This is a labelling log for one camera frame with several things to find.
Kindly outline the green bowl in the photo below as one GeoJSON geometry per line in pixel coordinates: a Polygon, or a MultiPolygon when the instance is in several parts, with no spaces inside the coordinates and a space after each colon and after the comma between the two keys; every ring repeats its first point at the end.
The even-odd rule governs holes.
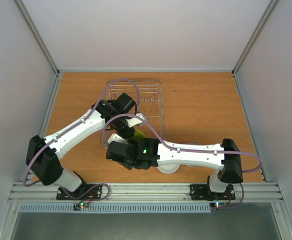
{"type": "Polygon", "coordinates": [[[145,137],[146,137],[145,134],[141,130],[135,129],[134,135],[129,139],[139,142],[141,139],[144,139],[145,137]]]}

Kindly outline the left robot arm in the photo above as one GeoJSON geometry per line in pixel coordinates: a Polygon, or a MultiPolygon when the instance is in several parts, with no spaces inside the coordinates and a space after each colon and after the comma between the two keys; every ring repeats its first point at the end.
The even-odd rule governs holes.
{"type": "Polygon", "coordinates": [[[124,139],[132,137],[135,129],[123,115],[137,109],[136,102],[126,93],[115,100],[100,99],[62,130],[46,137],[32,137],[26,156],[26,172],[33,172],[45,186],[61,187],[70,199],[82,199],[88,191],[87,183],[77,173],[64,168],[60,160],[78,143],[102,130],[111,118],[114,118],[111,129],[124,139]]]}

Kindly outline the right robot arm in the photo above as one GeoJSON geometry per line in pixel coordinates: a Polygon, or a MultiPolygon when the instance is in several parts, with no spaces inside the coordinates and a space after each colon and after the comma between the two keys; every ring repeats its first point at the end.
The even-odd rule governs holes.
{"type": "Polygon", "coordinates": [[[192,184],[190,196],[194,201],[234,200],[233,186],[243,183],[241,158],[233,140],[225,138],[212,145],[178,144],[143,138],[139,141],[108,141],[106,159],[131,170],[156,167],[164,174],[175,173],[181,165],[213,169],[206,184],[192,184]]]}

